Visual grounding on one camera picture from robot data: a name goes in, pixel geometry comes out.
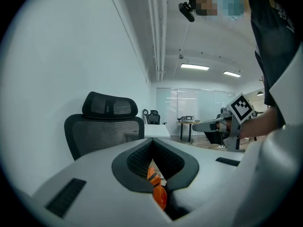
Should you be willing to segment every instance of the glass wall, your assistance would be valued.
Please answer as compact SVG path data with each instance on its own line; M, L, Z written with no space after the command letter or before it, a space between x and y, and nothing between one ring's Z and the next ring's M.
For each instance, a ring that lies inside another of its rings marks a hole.
M160 115L160 123L166 126L171 135L180 134L177 118L194 116L201 122L215 119L222 107L226 107L234 99L234 93L205 89L157 88L156 110ZM189 126L184 125L183 135L187 136Z

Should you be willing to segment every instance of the black sticker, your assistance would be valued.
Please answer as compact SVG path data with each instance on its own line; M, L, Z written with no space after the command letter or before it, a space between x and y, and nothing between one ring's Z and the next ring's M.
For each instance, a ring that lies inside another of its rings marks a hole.
M233 102L231 104L231 107L237 114L240 121L244 120L247 115L253 111L250 104L247 102L243 95L240 96L235 102Z

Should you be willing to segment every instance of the ceiling pipe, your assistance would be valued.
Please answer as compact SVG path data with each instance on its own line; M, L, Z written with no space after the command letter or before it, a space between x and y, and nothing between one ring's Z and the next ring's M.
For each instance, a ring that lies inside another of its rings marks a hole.
M184 40L183 40L183 44L182 44L182 47L181 47L180 55L182 55L183 51L184 51L184 46L185 46L185 42L186 42L187 35L188 35L189 25L190 25L190 22L188 22L187 26L186 26L186 31L185 31ZM177 61L176 68L175 68L175 71L174 71L174 74L172 75L172 77L174 77L175 74L176 74L176 70L177 70L177 67L179 65L179 62L180 62L180 59L178 59L178 61Z
M156 52L156 34L155 34L155 21L154 21L152 0L148 0L148 6L149 6L149 10L150 10L150 17L151 17L153 52L154 52L155 65L156 65L156 77L157 77L157 82L158 82L159 81L159 73L158 73L159 68L158 68L158 60L157 60L157 52Z
M156 51L157 51L157 65L158 65L158 71L157 74L159 74L159 66L160 66L160 22L159 22L159 6L158 6L158 0L152 0L153 3L153 12L154 12L154 21L155 21L155 27L156 27Z
M166 34L167 34L167 3L168 0L162 0L162 11L163 11L163 23L162 23L162 60L161 60L161 81L163 81L164 75L164 62L165 62L165 51L166 51Z

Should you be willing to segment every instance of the fluorescent light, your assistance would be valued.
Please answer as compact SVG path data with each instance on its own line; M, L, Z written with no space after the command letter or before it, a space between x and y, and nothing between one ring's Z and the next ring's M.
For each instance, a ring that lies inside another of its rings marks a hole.
M208 70L208 66L196 66L196 65L189 65L189 64L182 64L182 68L191 68L191 69L199 69L199 70Z
M230 76L237 77L237 78L240 77L240 75L235 74L235 73L231 73L231 72L229 72L229 71L225 71L225 72L223 72L223 74L230 75Z

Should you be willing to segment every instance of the black rubber pad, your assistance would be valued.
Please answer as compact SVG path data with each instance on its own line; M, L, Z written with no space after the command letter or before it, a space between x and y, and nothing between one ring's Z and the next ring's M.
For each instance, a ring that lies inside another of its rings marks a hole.
M231 166L238 166L240 164L240 161L230 160L230 159L223 158L223 157L219 157L218 159L216 159L216 161L224 163L224 164L228 164Z
M63 217L69 207L75 201L86 181L73 178L65 187L49 202L46 209L53 214Z

